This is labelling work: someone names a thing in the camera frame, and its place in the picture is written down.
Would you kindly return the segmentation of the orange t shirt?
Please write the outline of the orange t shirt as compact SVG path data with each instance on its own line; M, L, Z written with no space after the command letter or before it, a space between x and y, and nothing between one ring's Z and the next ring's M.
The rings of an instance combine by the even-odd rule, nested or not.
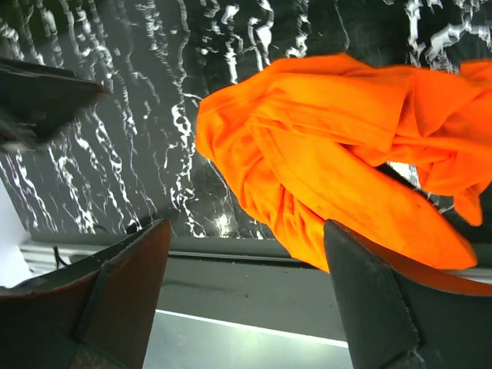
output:
M328 270L329 220L433 268L472 268L470 242L424 192L482 223L491 62L451 74L346 54L279 59L201 102L196 148L241 208L315 268Z

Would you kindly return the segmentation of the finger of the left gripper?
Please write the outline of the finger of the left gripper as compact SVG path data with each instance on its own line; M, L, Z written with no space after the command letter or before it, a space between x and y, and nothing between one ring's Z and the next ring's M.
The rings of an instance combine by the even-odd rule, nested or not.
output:
M108 90L73 71L1 59L1 152L42 151Z

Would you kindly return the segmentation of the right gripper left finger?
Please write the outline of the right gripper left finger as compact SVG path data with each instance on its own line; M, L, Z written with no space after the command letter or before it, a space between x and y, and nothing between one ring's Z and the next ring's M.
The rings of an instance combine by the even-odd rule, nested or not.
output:
M168 220L1 289L3 368L141 368L170 246Z

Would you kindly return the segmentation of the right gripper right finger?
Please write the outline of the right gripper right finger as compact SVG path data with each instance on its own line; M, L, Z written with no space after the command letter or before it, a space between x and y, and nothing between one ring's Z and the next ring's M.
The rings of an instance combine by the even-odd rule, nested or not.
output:
M327 221L324 246L355 368L489 368L491 286Z

